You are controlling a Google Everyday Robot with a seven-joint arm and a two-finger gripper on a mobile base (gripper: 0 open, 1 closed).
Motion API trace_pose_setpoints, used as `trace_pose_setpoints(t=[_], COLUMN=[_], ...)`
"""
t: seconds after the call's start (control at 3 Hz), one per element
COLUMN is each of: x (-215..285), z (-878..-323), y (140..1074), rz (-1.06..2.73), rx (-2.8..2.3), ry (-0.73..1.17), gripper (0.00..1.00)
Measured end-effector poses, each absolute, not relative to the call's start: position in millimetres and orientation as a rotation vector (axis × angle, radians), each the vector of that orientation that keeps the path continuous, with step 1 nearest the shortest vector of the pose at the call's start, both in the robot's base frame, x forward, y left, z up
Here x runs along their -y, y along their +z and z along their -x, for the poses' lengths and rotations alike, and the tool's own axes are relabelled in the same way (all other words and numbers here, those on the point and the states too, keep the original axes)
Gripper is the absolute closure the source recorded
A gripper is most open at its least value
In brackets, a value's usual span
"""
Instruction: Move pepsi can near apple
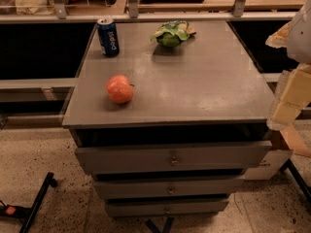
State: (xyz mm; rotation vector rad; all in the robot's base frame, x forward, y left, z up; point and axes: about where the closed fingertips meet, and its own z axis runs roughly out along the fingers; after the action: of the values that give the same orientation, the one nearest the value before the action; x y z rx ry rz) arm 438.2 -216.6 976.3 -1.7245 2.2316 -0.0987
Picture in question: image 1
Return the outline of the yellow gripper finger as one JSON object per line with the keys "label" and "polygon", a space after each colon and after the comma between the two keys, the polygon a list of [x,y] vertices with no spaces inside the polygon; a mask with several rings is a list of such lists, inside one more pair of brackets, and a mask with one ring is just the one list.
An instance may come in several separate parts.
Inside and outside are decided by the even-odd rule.
{"label": "yellow gripper finger", "polygon": [[285,48],[287,46],[290,25],[289,22],[284,24],[266,39],[265,44],[274,49]]}
{"label": "yellow gripper finger", "polygon": [[311,103],[311,65],[300,63],[284,71],[276,86],[275,98],[266,122],[271,130],[280,131],[291,125]]}

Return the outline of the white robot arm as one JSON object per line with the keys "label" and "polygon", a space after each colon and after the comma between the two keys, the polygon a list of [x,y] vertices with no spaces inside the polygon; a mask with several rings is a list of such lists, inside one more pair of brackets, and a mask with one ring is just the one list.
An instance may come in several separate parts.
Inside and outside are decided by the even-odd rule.
{"label": "white robot arm", "polygon": [[292,124],[311,102],[311,1],[265,43],[274,49],[285,48],[288,58],[298,63],[293,71],[281,74],[270,108],[267,126],[280,131]]}

